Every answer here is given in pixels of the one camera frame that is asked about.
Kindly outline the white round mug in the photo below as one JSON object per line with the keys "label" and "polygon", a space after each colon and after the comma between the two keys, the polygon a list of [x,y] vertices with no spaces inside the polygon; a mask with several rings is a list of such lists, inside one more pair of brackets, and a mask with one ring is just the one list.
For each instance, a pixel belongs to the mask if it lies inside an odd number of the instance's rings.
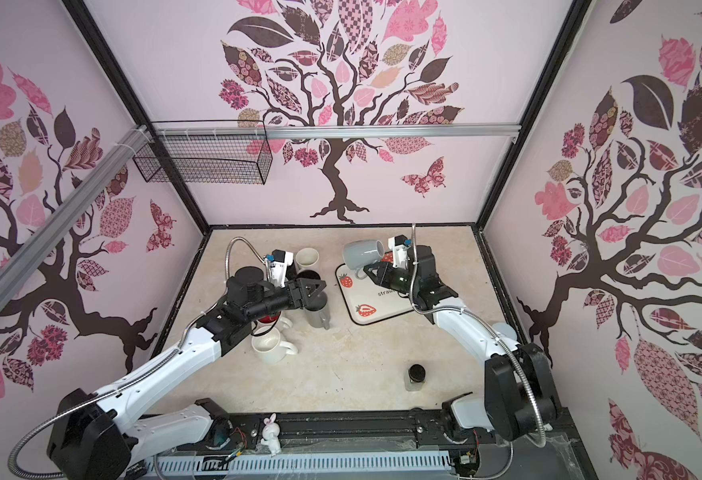
{"label": "white round mug", "polygon": [[250,343],[256,356],[269,365],[279,363],[287,356],[299,354],[298,347],[287,341],[277,329],[261,336],[252,336]]}

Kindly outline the small grey mug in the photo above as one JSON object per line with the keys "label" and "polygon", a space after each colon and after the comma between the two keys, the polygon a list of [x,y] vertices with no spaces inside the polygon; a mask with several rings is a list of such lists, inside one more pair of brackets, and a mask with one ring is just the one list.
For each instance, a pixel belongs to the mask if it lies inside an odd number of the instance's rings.
{"label": "small grey mug", "polygon": [[357,279],[364,279],[366,277],[364,267],[381,261],[384,255],[382,242],[375,239],[348,243],[342,252],[345,265],[354,272]]}

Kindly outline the tall grey mug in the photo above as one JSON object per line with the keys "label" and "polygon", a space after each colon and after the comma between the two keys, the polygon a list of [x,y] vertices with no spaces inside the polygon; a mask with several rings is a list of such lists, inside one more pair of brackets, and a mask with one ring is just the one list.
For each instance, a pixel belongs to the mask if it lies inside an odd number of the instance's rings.
{"label": "tall grey mug", "polygon": [[331,312],[328,296],[325,292],[317,294],[304,308],[308,324],[313,328],[329,330],[331,327]]}

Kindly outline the pink upside-down mug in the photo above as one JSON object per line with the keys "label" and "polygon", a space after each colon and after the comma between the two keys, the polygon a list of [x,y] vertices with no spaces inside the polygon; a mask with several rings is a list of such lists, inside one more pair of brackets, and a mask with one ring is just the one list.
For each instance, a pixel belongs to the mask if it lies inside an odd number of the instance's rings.
{"label": "pink upside-down mug", "polygon": [[302,248],[294,255],[296,269],[299,273],[314,269],[319,259],[319,252],[312,247]]}

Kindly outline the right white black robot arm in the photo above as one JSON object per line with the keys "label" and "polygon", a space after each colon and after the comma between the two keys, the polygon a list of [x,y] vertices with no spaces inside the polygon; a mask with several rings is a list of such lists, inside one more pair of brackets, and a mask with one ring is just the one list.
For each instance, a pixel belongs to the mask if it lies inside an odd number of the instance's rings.
{"label": "right white black robot arm", "polygon": [[436,272],[430,247],[407,249],[400,265],[378,261],[362,267],[370,280],[403,294],[413,310],[450,334],[483,366],[483,389],[448,402],[449,415],[462,430],[480,428],[507,441],[522,437],[542,448],[546,426],[556,420],[561,402],[543,351],[505,333],[472,312]]}

